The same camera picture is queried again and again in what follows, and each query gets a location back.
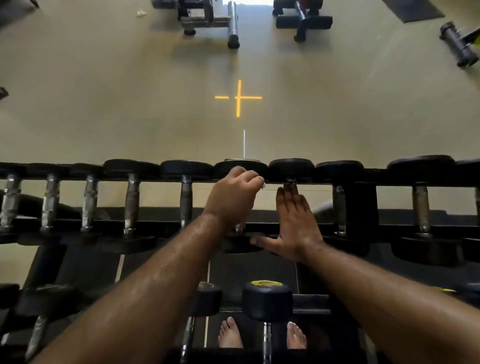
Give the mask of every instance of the foot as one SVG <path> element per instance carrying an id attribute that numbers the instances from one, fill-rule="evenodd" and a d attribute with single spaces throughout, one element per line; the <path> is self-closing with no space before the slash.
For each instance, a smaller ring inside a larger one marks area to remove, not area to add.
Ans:
<path id="1" fill-rule="evenodd" d="M 222 322 L 222 326 L 220 327 L 220 335 L 218 335 L 218 345 L 220 348 L 243 349 L 240 331 L 233 317 L 229 317 Z"/>
<path id="2" fill-rule="evenodd" d="M 306 349 L 307 337 L 303 334 L 300 327 L 293 322 L 287 324 L 287 348 L 288 349 Z"/>

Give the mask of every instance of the hand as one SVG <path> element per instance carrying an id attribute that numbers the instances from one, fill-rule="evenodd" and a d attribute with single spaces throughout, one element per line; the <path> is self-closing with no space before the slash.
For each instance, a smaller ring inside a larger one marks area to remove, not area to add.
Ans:
<path id="1" fill-rule="evenodd" d="M 204 214 L 219 218 L 225 229 L 244 222 L 265 180 L 253 170 L 236 166 L 213 186 L 205 205 Z"/>
<path id="2" fill-rule="evenodd" d="M 325 244 L 307 200 L 298 193 L 295 185 L 285 184 L 276 192 L 276 210 L 280 217 L 280 236 L 277 239 L 254 237 L 250 244 L 306 263 L 308 248 Z"/>

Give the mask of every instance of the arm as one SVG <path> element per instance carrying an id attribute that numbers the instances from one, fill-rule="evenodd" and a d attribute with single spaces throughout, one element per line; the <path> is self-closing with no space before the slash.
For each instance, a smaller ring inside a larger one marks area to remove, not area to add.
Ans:
<path id="1" fill-rule="evenodd" d="M 228 229 L 244 221 L 264 180 L 235 167 L 203 214 L 35 358 L 35 364 L 159 363 L 188 314 L 202 272 Z"/>
<path id="2" fill-rule="evenodd" d="M 252 243 L 315 271 L 394 363 L 477 363 L 480 311 L 323 242 L 305 197 L 277 192 L 280 238 Z"/>

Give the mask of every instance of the floor mat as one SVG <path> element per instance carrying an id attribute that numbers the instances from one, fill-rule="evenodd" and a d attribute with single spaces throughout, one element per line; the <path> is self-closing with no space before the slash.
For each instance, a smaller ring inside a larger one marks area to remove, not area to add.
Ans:
<path id="1" fill-rule="evenodd" d="M 383 0 L 404 23 L 443 18 L 443 14 L 429 0 Z"/>

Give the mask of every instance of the beige floor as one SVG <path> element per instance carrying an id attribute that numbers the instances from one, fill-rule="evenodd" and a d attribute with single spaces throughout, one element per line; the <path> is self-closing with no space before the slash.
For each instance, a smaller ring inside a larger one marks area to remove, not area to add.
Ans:
<path id="1" fill-rule="evenodd" d="M 238 4 L 241 47 L 225 29 L 185 38 L 172 11 L 135 17 L 134 0 L 40 0 L 42 9 L 0 31 L 1 160 L 102 163 L 109 158 L 216 163 L 245 157 L 357 159 L 367 167 L 420 154 L 480 157 L 480 66 L 459 70 L 440 26 L 480 24 L 476 0 L 434 0 L 446 18 L 403 24 L 381 0 L 325 0 L 329 31 L 307 42 L 277 30 L 271 0 Z M 219 12 L 226 12 L 221 0 Z M 243 100 L 236 116 L 238 81 Z M 229 99 L 215 99 L 229 96 Z M 202 206 L 211 185 L 195 187 Z M 42 196 L 43 182 L 25 182 Z M 125 184 L 104 183 L 102 206 Z M 329 186 L 303 187 L 312 205 Z M 274 208 L 275 187 L 255 208 Z M 64 182 L 79 206 L 83 183 Z M 177 206 L 179 186 L 145 183 L 143 206 Z M 379 188 L 380 207 L 409 208 L 409 188 Z M 470 189 L 431 189 L 431 207 L 474 213 Z M 0 246 L 0 281 L 22 282 L 34 249 Z"/>

